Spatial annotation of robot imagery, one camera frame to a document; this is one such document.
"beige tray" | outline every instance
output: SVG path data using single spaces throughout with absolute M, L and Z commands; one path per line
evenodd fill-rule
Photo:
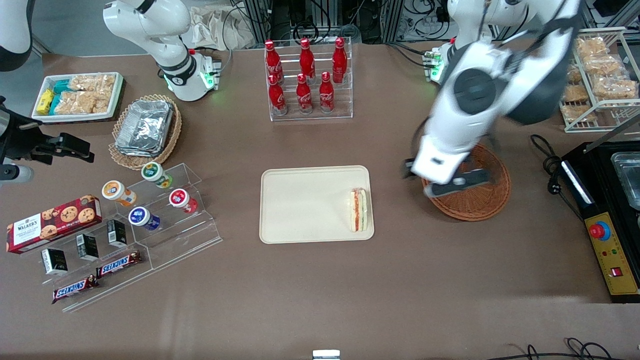
M 349 223 L 351 189 L 367 191 L 365 231 Z M 369 171 L 360 165 L 280 168 L 262 175 L 260 240 L 272 243 L 368 240 L 373 236 Z

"red bottle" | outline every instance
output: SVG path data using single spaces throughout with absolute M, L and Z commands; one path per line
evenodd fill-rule
M 328 71 L 322 73 L 322 83 L 320 84 L 320 110 L 329 114 L 333 111 L 335 101 L 333 100 L 333 84 Z
M 347 52 L 344 50 L 344 39 L 335 39 L 335 50 L 333 52 L 333 82 L 342 84 L 344 75 L 347 72 Z
M 267 62 L 267 70 L 269 75 L 275 75 L 278 84 L 284 84 L 284 74 L 282 73 L 282 62 L 280 62 L 280 55 L 275 50 L 273 41 L 267 40 L 264 42 L 264 47 L 267 49 L 267 56 L 265 61 Z
M 300 53 L 300 70 L 307 77 L 308 84 L 316 83 L 316 60 L 314 54 L 311 52 L 310 42 L 307 38 L 300 40 L 300 46 L 302 52 Z
M 304 74 L 298 74 L 298 88 L 296 89 L 296 94 L 298 94 L 300 112 L 303 114 L 311 114 L 314 110 L 314 107 L 311 104 L 311 89 L 307 84 L 307 77 Z
M 282 116 L 287 113 L 284 93 L 280 85 L 278 85 L 278 78 L 275 75 L 269 75 L 269 100 L 271 100 L 274 115 Z

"yogurt cup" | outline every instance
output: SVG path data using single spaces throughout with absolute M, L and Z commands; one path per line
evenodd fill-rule
M 190 214 L 198 209 L 198 201 L 184 189 L 175 189 L 169 195 L 169 204 L 174 208 L 182 209 L 185 213 Z
M 151 181 L 156 184 L 160 189 L 166 189 L 171 186 L 173 182 L 173 178 L 171 175 L 166 174 L 162 165 L 156 163 L 155 161 L 151 161 L 150 163 L 146 163 L 145 166 L 140 170 L 142 174 L 142 178 L 147 181 Z
M 160 218 L 151 214 L 151 212 L 143 206 L 138 206 L 131 210 L 129 213 L 129 222 L 133 226 L 142 226 L 149 231 L 156 230 L 157 227 L 160 226 Z
M 102 187 L 102 196 L 107 200 L 119 202 L 122 206 L 131 206 L 137 199 L 136 193 L 117 180 L 108 181 Z

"wicker basket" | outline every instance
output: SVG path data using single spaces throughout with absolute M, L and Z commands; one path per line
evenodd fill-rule
M 511 195 L 511 177 L 502 161 L 486 146 L 477 144 L 471 150 L 471 156 L 478 167 L 489 171 L 492 180 L 475 188 L 429 199 L 450 217 L 465 221 L 481 221 L 496 215 L 507 204 Z M 466 165 L 462 164 L 460 170 L 466 171 L 465 167 Z M 422 185 L 427 184 L 429 182 L 422 179 Z
M 173 148 L 175 147 L 175 143 L 178 142 L 178 137 L 180 136 L 180 129 L 182 128 L 182 116 L 180 115 L 178 106 L 176 106 L 175 102 L 170 98 L 164 95 L 154 94 L 154 95 L 145 95 L 139 98 L 138 100 L 166 101 L 171 105 L 173 105 L 173 117 L 171 120 L 171 125 L 169 126 L 169 133 L 167 134 L 164 150 L 156 158 L 149 158 L 146 156 L 124 155 L 124 154 L 121 154 L 118 151 L 118 149 L 116 149 L 115 142 L 112 144 L 109 144 L 109 153 L 111 154 L 111 158 L 113 159 L 113 161 L 115 161 L 116 163 L 124 167 L 128 167 L 133 170 L 140 170 L 142 166 L 148 163 L 149 161 L 155 161 L 160 164 L 164 163 L 167 160 L 167 158 L 169 158 L 169 155 L 173 151 Z M 118 134 L 120 133 L 120 129 L 122 128 L 122 122 L 127 117 L 127 113 L 129 112 L 130 106 L 131 105 L 127 106 L 127 108 L 120 114 L 118 121 L 113 127 L 113 131 L 111 132 L 111 134 L 113 135 L 114 140 L 118 137 Z

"cookie box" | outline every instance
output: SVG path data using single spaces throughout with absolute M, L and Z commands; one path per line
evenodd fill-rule
M 22 254 L 102 222 L 100 201 L 85 195 L 6 227 L 6 250 Z

